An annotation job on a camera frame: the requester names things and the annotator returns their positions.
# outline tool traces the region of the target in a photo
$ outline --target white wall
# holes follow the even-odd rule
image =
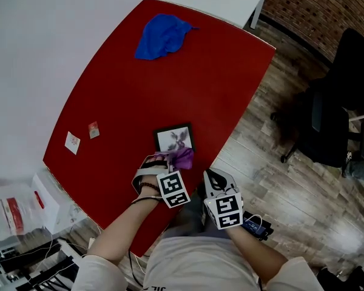
[[[29,178],[79,76],[141,0],[0,0],[0,184]]]

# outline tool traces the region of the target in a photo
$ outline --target brick wall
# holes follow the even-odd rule
[[[299,35],[331,61],[346,28],[364,36],[364,0],[266,0],[262,14]]]

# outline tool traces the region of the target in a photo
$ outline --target plastic bag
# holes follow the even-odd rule
[[[37,194],[26,184],[0,187],[0,241],[43,226]]]

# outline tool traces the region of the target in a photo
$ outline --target white t-shirt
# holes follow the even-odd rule
[[[144,290],[259,291],[252,269],[229,239],[173,237],[152,252]],[[123,291],[127,282],[117,266],[88,255],[79,267],[72,291]],[[305,259],[282,266],[267,284],[268,291],[323,291]]]

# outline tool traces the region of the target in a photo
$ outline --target hand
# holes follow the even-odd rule
[[[164,158],[162,156],[157,156],[156,158],[151,158],[151,159],[148,159],[146,161],[147,162],[153,162],[153,161],[163,161]],[[162,169],[166,169],[165,166],[153,166],[151,168],[162,168]],[[143,176],[141,178],[141,183],[149,183],[149,184],[153,184],[157,187],[159,187],[158,185],[158,180],[157,180],[157,176],[155,175],[146,175],[146,176]],[[151,187],[148,187],[148,186],[143,186],[142,189],[141,189],[141,193],[140,193],[140,197],[143,197],[143,196],[159,196],[159,192],[154,190],[153,188]]]

